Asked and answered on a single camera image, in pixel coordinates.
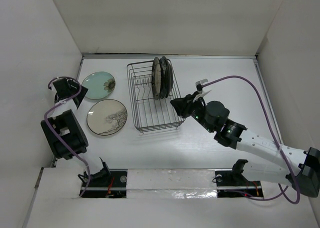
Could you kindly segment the light blue daisy plate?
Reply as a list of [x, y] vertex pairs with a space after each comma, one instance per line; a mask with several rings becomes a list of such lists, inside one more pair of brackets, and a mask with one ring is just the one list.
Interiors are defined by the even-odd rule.
[[116, 80], [110, 73], [100, 71], [87, 76], [82, 86], [88, 89], [85, 95], [87, 99], [98, 100], [108, 97], [114, 91]]

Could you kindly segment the brown rim cream plate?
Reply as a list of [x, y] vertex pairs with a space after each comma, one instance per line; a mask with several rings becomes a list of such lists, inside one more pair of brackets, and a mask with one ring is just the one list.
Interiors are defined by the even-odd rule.
[[173, 68], [168, 59], [166, 59], [167, 63], [167, 72], [168, 72], [168, 84], [167, 84], [167, 93], [166, 93], [166, 98], [169, 97], [169, 94], [173, 88]]

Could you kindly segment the blue floral white plate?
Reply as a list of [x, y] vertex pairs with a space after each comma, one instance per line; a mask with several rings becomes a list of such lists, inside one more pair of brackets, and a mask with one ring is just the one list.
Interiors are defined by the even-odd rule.
[[164, 99], [167, 97], [168, 88], [169, 88], [169, 64], [168, 60], [165, 56], [160, 59], [160, 66], [163, 71], [163, 75], [161, 76], [161, 90], [160, 90], [160, 98]]

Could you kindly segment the striped dark rim plate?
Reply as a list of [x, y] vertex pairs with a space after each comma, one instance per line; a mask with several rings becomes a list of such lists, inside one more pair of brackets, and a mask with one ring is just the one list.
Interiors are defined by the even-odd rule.
[[161, 97], [161, 83], [162, 83], [162, 67], [158, 57], [155, 57], [152, 63], [151, 71], [151, 87], [152, 93], [155, 100], [159, 100]]

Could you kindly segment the cream tree pattern plate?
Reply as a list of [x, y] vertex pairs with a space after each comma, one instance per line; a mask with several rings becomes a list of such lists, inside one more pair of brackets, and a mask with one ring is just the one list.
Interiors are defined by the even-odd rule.
[[96, 103], [87, 113], [88, 128], [100, 136], [119, 132], [127, 122], [126, 107], [117, 100], [106, 99]]

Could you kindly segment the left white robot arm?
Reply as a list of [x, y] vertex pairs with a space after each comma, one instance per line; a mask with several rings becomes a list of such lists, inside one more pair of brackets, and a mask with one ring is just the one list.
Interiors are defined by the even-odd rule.
[[52, 79], [47, 87], [55, 94], [54, 107], [44, 114], [40, 125], [53, 155], [57, 159], [78, 159], [85, 169], [84, 174], [79, 175], [83, 181], [107, 186], [111, 182], [112, 174], [106, 162], [102, 161], [102, 169], [93, 174], [89, 162], [81, 157], [81, 154], [87, 152], [89, 143], [75, 113], [88, 89], [67, 76]]

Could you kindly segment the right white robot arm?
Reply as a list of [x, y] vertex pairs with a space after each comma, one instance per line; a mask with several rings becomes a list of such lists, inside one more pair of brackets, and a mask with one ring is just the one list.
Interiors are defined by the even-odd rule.
[[229, 119], [230, 111], [219, 101], [205, 103], [197, 93], [170, 103], [178, 116], [193, 117], [225, 147], [247, 152], [267, 161], [258, 164], [239, 159], [232, 167], [231, 179], [237, 185], [246, 181], [267, 181], [292, 187], [300, 194], [316, 198], [320, 192], [320, 152], [277, 145], [244, 125]]

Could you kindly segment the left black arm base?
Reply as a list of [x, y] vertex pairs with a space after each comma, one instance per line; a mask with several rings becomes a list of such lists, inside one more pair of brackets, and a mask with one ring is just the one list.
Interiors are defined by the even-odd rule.
[[109, 198], [121, 199], [127, 197], [128, 170], [110, 169], [107, 163], [100, 158], [102, 169], [89, 176], [86, 171], [78, 174], [81, 180], [81, 189], [79, 192], [82, 198]]

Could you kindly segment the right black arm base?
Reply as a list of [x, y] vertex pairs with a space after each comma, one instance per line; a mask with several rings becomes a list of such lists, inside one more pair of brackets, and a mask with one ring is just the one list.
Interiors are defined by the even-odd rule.
[[218, 198], [263, 198], [260, 181], [248, 181], [243, 176], [244, 166], [248, 160], [237, 160], [229, 170], [216, 170], [212, 182], [217, 187]]

